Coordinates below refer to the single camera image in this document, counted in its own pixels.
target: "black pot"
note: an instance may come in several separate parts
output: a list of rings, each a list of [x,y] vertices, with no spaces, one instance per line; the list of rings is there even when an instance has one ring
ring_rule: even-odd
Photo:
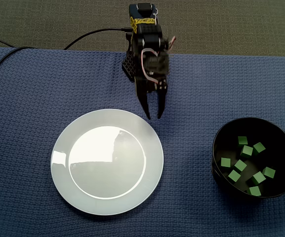
[[[261,142],[266,150],[249,159],[240,156],[238,136],[246,136],[248,145]],[[216,134],[212,147],[211,170],[217,184],[228,194],[242,199],[274,198],[285,193],[285,132],[276,125],[260,118],[239,118],[225,124]],[[231,166],[239,159],[247,167],[240,179],[233,185],[226,178],[232,169],[226,171],[220,166],[221,157],[231,158]],[[265,167],[275,169],[274,179],[259,184],[261,196],[246,193],[250,178]]]

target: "gray carpet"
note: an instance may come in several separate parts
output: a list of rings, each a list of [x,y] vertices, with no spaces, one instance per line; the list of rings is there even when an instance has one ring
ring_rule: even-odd
[[[62,49],[99,28],[129,26],[132,0],[0,0],[0,39]],[[157,0],[174,53],[285,56],[285,0]],[[71,49],[125,51],[124,33],[89,36]]]

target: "blue tablecloth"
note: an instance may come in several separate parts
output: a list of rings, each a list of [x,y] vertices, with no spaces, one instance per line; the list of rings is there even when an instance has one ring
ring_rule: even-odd
[[[0,59],[11,49],[0,48]],[[172,55],[166,109],[152,120],[164,150],[159,186],[112,217],[82,213],[57,192],[50,156],[62,130],[90,111],[146,116],[121,69],[125,53],[26,49],[0,67],[0,236],[285,237],[285,195],[229,198],[211,172],[218,129],[240,117],[285,130],[285,57]]]

